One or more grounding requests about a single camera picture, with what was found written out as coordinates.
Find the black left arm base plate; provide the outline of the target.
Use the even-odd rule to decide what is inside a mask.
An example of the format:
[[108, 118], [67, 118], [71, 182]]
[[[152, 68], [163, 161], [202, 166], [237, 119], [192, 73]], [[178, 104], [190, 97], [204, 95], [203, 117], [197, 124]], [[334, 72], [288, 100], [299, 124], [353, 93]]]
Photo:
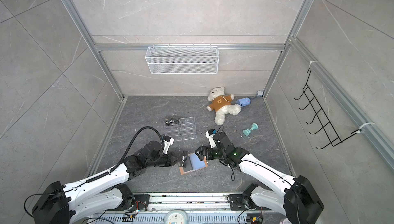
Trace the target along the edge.
[[127, 197], [118, 207], [121, 211], [141, 211], [147, 210], [150, 201], [149, 194], [137, 194], [132, 197]]

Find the clear plastic card sleeves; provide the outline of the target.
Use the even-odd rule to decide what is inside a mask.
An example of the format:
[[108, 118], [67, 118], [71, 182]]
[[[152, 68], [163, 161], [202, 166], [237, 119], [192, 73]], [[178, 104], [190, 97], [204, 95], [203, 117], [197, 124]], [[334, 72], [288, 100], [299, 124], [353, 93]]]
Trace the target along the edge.
[[187, 171], [199, 170], [207, 167], [207, 163], [200, 161], [195, 153], [188, 155]]

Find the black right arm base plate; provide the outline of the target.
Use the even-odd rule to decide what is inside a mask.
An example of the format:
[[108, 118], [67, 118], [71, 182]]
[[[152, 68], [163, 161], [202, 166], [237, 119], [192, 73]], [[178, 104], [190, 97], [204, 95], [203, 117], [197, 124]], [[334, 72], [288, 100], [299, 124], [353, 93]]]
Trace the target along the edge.
[[256, 208], [251, 199], [243, 194], [230, 194], [227, 197], [227, 201], [232, 211], [254, 210]]

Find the clear acrylic tiered holder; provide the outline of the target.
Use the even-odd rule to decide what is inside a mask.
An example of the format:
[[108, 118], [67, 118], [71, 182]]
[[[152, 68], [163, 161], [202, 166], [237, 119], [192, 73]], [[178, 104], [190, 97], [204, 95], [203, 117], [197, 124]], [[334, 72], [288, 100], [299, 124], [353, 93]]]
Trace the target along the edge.
[[194, 117], [177, 118], [179, 119], [179, 125], [165, 126], [165, 134], [172, 137], [175, 141], [191, 140], [196, 139], [196, 120]]

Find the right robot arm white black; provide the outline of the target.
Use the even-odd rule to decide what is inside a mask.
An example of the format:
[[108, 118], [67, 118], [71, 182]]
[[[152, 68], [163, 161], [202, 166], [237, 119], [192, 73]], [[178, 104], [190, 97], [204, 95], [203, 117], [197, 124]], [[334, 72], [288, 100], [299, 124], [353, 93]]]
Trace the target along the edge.
[[233, 172], [250, 175], [266, 188], [251, 184], [237, 203], [253, 210], [268, 208], [281, 213], [292, 224], [314, 224], [324, 210], [324, 204], [311, 182], [300, 175], [294, 178], [258, 160], [243, 148], [236, 148], [225, 132], [208, 130], [208, 146], [196, 150], [200, 160], [218, 160]]

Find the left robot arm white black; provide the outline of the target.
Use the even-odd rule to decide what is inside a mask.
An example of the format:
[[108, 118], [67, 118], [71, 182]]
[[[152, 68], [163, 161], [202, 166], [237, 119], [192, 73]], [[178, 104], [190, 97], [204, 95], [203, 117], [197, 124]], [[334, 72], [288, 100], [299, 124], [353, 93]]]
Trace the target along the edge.
[[101, 211], [123, 211], [136, 207], [134, 194], [126, 184], [148, 167], [172, 167], [182, 152], [169, 151], [169, 143], [151, 141], [119, 165], [73, 183], [50, 184], [31, 214], [36, 224], [72, 224]]

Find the black credit card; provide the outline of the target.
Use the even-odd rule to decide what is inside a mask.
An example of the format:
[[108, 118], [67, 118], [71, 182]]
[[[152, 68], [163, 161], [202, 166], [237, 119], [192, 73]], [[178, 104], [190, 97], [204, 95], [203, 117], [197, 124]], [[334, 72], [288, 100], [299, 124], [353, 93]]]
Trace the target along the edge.
[[165, 126], [174, 126], [179, 125], [179, 119], [176, 118], [167, 118], [164, 120]]

